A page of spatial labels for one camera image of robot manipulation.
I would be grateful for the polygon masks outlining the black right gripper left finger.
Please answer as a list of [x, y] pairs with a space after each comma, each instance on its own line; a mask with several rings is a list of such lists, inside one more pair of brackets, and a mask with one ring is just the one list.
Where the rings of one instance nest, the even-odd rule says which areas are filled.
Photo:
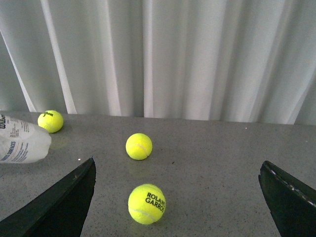
[[79, 237], [94, 194], [96, 166], [85, 161], [0, 222], [2, 237]]

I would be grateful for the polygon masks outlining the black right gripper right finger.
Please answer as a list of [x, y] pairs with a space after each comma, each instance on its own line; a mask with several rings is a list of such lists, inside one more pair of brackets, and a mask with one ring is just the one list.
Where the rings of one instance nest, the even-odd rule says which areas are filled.
[[267, 160], [260, 168], [258, 179], [279, 234], [314, 237], [316, 191]]

